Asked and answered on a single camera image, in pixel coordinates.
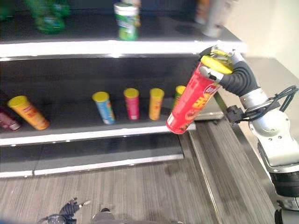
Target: shelving unit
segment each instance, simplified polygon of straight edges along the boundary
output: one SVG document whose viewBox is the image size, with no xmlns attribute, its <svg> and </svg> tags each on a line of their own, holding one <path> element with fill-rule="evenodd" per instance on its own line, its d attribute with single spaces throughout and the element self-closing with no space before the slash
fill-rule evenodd
<svg viewBox="0 0 299 224">
<path fill-rule="evenodd" d="M 187 84 L 202 50 L 221 44 L 245 53 L 246 44 L 227 29 L 210 38 L 192 20 L 165 15 L 142 15 L 134 42 L 118 40 L 113 15 L 73 14 L 57 35 L 40 33 L 29 15 L 1 23 L 0 89 L 9 98 L 28 96 L 50 126 L 37 131 L 24 121 L 16 132 L 1 130 L 0 178 L 183 159 L 188 138 L 165 125 L 175 87 Z M 140 91 L 138 121 L 127 118 L 122 93 L 128 87 Z M 158 121 L 148 118 L 154 87 L 165 91 Z M 96 91 L 111 94 L 115 124 L 103 124 L 90 101 Z M 222 117 L 211 99 L 196 119 Z M 188 131 L 195 129 L 192 123 Z"/>
</svg>

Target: white shelf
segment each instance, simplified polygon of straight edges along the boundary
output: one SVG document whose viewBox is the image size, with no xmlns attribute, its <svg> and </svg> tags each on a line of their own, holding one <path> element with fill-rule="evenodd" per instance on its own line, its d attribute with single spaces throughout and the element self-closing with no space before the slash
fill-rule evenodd
<svg viewBox="0 0 299 224">
<path fill-rule="evenodd" d="M 197 54 L 219 41 L 242 53 L 247 50 L 226 28 L 219 38 L 211 38 L 200 32 L 199 24 L 179 17 L 142 16 L 139 38 L 134 42 L 118 40 L 111 15 L 72 15 L 65 23 L 65 31 L 57 35 L 39 32 L 29 16 L 2 23 L 0 61 Z"/>
</svg>

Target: white wall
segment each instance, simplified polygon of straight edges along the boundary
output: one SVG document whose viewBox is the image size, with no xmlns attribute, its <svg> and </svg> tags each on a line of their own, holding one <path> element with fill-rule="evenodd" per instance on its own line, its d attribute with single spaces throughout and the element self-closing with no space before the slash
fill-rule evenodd
<svg viewBox="0 0 299 224">
<path fill-rule="evenodd" d="M 276 0 L 239 0 L 225 26 L 247 43 L 248 56 L 270 56 L 269 37 Z"/>
<path fill-rule="evenodd" d="M 226 27 L 248 46 L 247 56 L 277 58 L 299 78 L 299 0 L 239 0 Z"/>
<path fill-rule="evenodd" d="M 299 0 L 276 0 L 270 55 L 299 78 Z"/>
</svg>

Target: black shelf back panel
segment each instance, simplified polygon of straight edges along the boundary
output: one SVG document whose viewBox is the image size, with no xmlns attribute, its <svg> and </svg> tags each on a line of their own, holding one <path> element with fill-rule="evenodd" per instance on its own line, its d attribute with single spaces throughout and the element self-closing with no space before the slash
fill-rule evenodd
<svg viewBox="0 0 299 224">
<path fill-rule="evenodd" d="M 113 14 L 113 4 L 120 0 L 69 0 L 72 14 Z M 195 0 L 141 0 L 146 14 L 186 14 L 195 12 Z M 24 0 L 16 0 L 16 12 L 29 14 Z"/>
<path fill-rule="evenodd" d="M 123 99 L 126 88 L 148 98 L 151 88 L 173 97 L 177 85 L 186 85 L 197 55 L 147 58 L 76 58 L 20 60 L 0 63 L 0 90 L 12 98 L 26 95 L 33 103 L 52 104 L 92 100 L 107 91 Z"/>
</svg>

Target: yellow chip can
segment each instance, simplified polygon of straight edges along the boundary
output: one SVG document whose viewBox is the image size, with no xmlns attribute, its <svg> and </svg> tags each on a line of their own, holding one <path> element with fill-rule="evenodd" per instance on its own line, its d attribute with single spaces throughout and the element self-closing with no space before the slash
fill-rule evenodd
<svg viewBox="0 0 299 224">
<path fill-rule="evenodd" d="M 12 98 L 9 100 L 8 106 L 37 130 L 43 130 L 50 125 L 49 121 L 28 101 L 26 96 Z"/>
<path fill-rule="evenodd" d="M 149 99 L 149 118 L 151 120 L 159 120 L 164 91 L 159 88 L 151 89 Z"/>
</svg>

